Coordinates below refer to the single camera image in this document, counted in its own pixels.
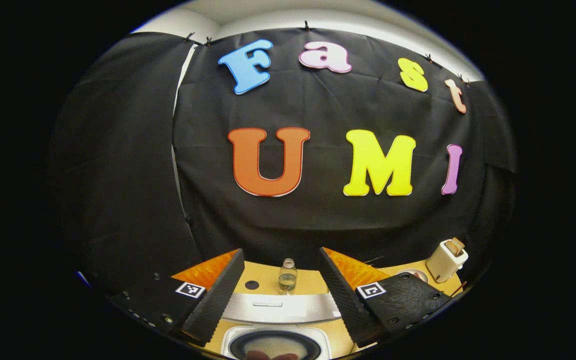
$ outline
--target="black fabric backdrop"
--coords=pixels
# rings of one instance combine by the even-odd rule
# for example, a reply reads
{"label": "black fabric backdrop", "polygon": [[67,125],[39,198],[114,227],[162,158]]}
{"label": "black fabric backdrop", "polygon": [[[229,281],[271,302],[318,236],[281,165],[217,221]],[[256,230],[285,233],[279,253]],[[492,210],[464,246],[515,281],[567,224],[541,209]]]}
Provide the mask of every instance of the black fabric backdrop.
{"label": "black fabric backdrop", "polygon": [[[270,67],[260,69],[270,80],[236,95],[233,75],[218,60],[258,39],[273,43],[266,50]],[[310,41],[346,48],[352,71],[302,66],[298,56]],[[427,91],[404,85],[399,58],[422,66]],[[446,79],[461,89],[466,114],[455,108]],[[284,148],[275,133],[285,127],[311,136],[297,189],[281,197],[240,189],[228,133],[266,131],[259,167],[272,179],[282,174]],[[386,152],[398,135],[416,140],[412,194],[376,195],[372,186],[366,196],[343,194],[353,162],[346,133],[354,129],[373,132]],[[450,144],[463,148],[458,191],[442,195]],[[279,265],[290,257],[297,268],[316,269],[316,249],[325,246],[362,262],[377,258],[371,264],[385,267],[425,259],[440,241],[458,237],[470,254],[462,272],[467,278],[503,234],[514,203],[515,146],[487,84],[466,87],[420,54],[351,32],[259,30],[198,47],[178,91],[173,145],[183,206],[203,259],[243,248],[252,262]]]}
{"label": "black fabric backdrop", "polygon": [[116,293],[197,264],[170,145],[181,67],[192,43],[131,34],[97,60],[63,105],[48,183],[76,271]]}

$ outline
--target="clip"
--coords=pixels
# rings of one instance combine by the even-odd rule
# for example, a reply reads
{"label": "clip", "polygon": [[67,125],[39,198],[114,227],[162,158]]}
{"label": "clip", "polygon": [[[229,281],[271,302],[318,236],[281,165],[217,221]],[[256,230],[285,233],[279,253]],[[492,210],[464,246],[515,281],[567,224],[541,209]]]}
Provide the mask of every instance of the clip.
{"label": "clip", "polygon": [[194,32],[190,32],[190,34],[188,34],[188,36],[186,36],[185,38],[183,38],[183,42],[187,42],[190,40],[190,37],[193,36]]}

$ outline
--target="orange letter u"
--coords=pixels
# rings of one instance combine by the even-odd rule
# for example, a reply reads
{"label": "orange letter u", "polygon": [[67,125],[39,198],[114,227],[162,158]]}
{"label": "orange letter u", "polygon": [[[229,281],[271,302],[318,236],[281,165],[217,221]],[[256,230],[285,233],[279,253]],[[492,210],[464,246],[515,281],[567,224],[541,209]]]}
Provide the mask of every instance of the orange letter u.
{"label": "orange letter u", "polygon": [[265,178],[259,172],[259,144],[266,139],[263,129],[235,129],[228,134],[232,143],[232,168],[235,181],[243,191],[256,196],[284,196],[297,188],[302,179],[304,142],[311,132],[301,127],[277,131],[283,142],[283,173],[279,178]]}

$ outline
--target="blue letter f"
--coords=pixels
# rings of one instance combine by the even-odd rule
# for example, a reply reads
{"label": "blue letter f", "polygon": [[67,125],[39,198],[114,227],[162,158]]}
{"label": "blue letter f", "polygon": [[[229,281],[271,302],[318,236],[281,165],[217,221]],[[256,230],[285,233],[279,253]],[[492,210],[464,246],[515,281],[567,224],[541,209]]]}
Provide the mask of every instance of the blue letter f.
{"label": "blue letter f", "polygon": [[[270,49],[273,43],[267,39],[258,39],[254,43],[249,43],[244,47],[234,50],[219,59],[219,64],[226,64],[235,78],[235,94],[242,95],[270,79],[270,74],[266,71],[259,72],[255,65],[262,68],[270,66],[270,57],[265,51],[259,49]],[[253,51],[252,56],[247,57],[247,53]]]}

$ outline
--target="table surface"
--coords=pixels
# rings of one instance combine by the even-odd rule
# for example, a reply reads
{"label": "table surface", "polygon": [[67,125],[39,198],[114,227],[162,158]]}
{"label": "table surface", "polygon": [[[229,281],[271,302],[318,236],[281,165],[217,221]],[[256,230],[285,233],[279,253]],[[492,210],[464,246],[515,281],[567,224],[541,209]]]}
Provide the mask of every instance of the table surface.
{"label": "table surface", "polygon": [[[291,294],[310,295],[327,294],[329,292],[328,287],[326,286],[326,282],[322,278],[322,274],[320,274],[319,271],[299,269],[299,264],[295,265],[297,266],[297,285]],[[234,292],[240,294],[280,295],[281,293],[279,292],[279,286],[277,284],[280,268],[280,266],[270,266],[245,261],[245,269],[241,274],[241,278],[239,278]],[[435,289],[444,292],[444,294],[448,296],[452,295],[455,290],[459,289],[462,284],[457,274],[453,275],[445,282],[435,282],[435,280],[430,275],[430,272],[426,268],[425,259],[411,262],[410,264],[380,268],[379,270],[393,276],[404,269],[417,269],[424,272],[426,275],[428,275],[428,284],[432,285]],[[246,288],[246,282],[251,280],[259,283],[259,287],[257,289],[251,290]],[[228,331],[230,328],[233,328],[234,326],[241,325],[241,323],[221,319],[214,331],[212,341],[206,344],[205,349],[213,353],[221,353],[222,341],[226,331]],[[317,328],[323,330],[330,341],[332,358],[339,358],[341,356],[348,355],[368,347],[365,346],[364,348],[357,348],[356,344],[354,344],[350,338],[350,335],[346,330],[346,326],[344,325],[344,322],[341,318],[323,323],[298,325],[298,327]]]}

